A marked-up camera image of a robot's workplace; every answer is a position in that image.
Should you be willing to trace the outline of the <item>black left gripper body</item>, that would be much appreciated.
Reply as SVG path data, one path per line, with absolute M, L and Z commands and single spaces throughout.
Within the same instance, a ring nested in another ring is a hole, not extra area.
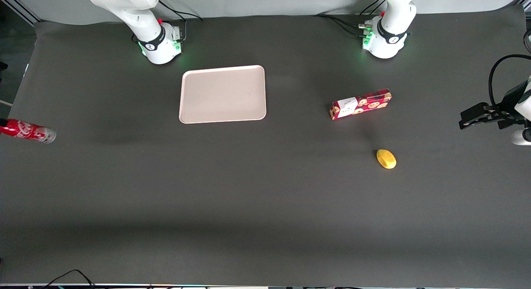
M 490 81 L 490 102 L 494 108 L 494 113 L 497 115 L 497 126 L 500 130 L 506 129 L 512 125 L 523 125 L 525 128 L 529 128 L 529 119 L 526 119 L 524 115 L 518 113 L 515 109 L 516 105 L 520 103 L 525 96 L 525 91 L 529 85 L 529 81 L 524 81 L 516 87 L 510 89 L 503 96 L 500 103 L 496 103 L 494 100 L 492 82 Z

